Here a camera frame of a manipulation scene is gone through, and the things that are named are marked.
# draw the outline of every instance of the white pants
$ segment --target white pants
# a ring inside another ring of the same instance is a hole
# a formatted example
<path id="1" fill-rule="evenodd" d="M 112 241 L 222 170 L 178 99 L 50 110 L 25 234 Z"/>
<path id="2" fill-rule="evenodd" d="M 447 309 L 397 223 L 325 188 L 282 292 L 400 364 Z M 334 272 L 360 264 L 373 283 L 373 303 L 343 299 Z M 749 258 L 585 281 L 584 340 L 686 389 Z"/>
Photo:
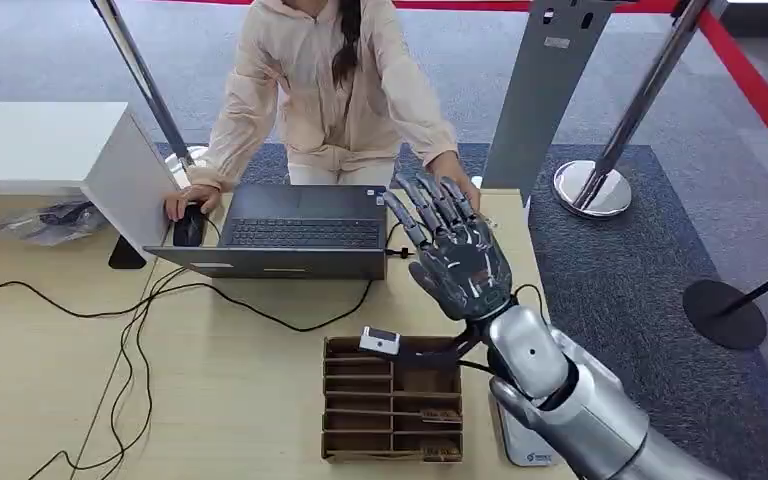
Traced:
<path id="1" fill-rule="evenodd" d="M 390 186 L 396 161 L 376 159 L 364 161 L 353 170 L 328 170 L 310 165 L 289 164 L 290 183 L 293 185 L 382 185 Z"/>

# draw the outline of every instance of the hand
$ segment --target hand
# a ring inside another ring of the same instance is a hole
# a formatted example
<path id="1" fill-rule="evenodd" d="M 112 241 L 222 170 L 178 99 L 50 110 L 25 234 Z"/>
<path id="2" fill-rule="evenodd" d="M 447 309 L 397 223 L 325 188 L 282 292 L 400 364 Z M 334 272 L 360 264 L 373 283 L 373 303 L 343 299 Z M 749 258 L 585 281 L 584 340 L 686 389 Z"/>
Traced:
<path id="1" fill-rule="evenodd" d="M 438 181 L 443 177 L 449 177 L 454 180 L 455 185 L 469 199 L 472 209 L 476 212 L 481 210 L 481 190 L 472 184 L 466 172 L 461 167 L 461 162 L 455 152 L 449 150 L 438 155 L 428 164 L 428 170 L 434 174 Z"/>
<path id="2" fill-rule="evenodd" d="M 511 301 L 511 268 L 493 232 L 476 213 L 452 179 L 438 184 L 431 175 L 417 175 L 420 187 L 402 175 L 396 181 L 416 206 L 431 232 L 429 240 L 405 205 L 392 193 L 384 201 L 417 247 L 419 262 L 409 270 L 452 320 L 482 320 Z"/>
<path id="3" fill-rule="evenodd" d="M 201 213 L 208 214 L 219 205 L 221 198 L 222 192 L 216 187 L 193 185 L 166 196 L 166 216 L 173 222 L 181 220 L 189 202 L 200 202 Z"/>

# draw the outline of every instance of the robot finger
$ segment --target robot finger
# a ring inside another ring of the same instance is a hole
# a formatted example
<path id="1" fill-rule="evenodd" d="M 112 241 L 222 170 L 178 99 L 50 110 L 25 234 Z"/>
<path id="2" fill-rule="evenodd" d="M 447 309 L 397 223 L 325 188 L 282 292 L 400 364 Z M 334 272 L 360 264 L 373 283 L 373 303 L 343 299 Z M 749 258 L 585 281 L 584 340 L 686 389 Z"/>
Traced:
<path id="1" fill-rule="evenodd" d="M 396 216 L 396 219 L 402 224 L 405 233 L 408 235 L 411 242 L 416 245 L 416 248 L 423 250 L 428 248 L 430 246 L 428 239 L 425 238 L 425 234 L 422 233 L 422 229 L 419 227 L 419 224 L 416 223 L 416 220 L 413 219 L 410 212 L 408 212 L 405 204 L 403 204 L 393 192 L 384 192 L 384 202 L 393 212 L 393 215 Z"/>
<path id="2" fill-rule="evenodd" d="M 449 177 L 443 177 L 440 179 L 440 185 L 443 186 L 443 190 L 452 198 L 452 202 L 458 208 L 458 212 L 464 221 L 474 220 L 476 217 L 475 211 L 469 204 L 469 199 L 466 198 L 466 195 L 464 195 L 455 181 Z"/>
<path id="3" fill-rule="evenodd" d="M 405 189 L 411 202 L 416 206 L 416 212 L 419 214 L 425 226 L 431 231 L 431 235 L 436 234 L 439 229 L 444 228 L 443 222 L 437 218 L 434 213 L 434 207 L 425 198 L 425 195 L 413 183 L 409 182 L 401 173 L 396 174 L 396 182 Z"/>
<path id="4" fill-rule="evenodd" d="M 437 180 L 429 173 L 421 172 L 416 175 L 419 184 L 428 192 L 431 196 L 431 200 L 434 202 L 434 207 L 437 213 L 443 218 L 443 221 L 448 226 L 452 226 L 461 223 L 461 219 L 455 212 L 455 206 L 452 205 L 449 197 L 443 193 Z"/>

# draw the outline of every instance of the ponytail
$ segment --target ponytail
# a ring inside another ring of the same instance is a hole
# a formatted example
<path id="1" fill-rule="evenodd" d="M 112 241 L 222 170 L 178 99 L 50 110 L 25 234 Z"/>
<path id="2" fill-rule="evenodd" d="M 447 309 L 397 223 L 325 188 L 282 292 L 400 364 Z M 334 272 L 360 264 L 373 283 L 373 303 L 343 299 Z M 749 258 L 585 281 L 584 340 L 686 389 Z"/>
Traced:
<path id="1" fill-rule="evenodd" d="M 338 0 L 340 2 L 340 30 L 345 43 L 334 55 L 331 62 L 331 76 L 338 85 L 349 78 L 358 66 L 357 43 L 360 38 L 360 0 Z"/>

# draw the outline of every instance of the cardboard divider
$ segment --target cardboard divider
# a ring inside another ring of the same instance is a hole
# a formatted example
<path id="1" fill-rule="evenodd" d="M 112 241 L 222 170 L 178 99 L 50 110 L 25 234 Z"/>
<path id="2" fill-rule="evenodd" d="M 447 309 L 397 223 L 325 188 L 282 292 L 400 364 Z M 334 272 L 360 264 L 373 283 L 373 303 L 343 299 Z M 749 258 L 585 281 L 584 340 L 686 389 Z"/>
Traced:
<path id="1" fill-rule="evenodd" d="M 451 338 L 402 337 L 416 350 Z M 322 458 L 332 462 L 463 458 L 460 369 L 411 369 L 360 352 L 359 337 L 325 340 Z"/>

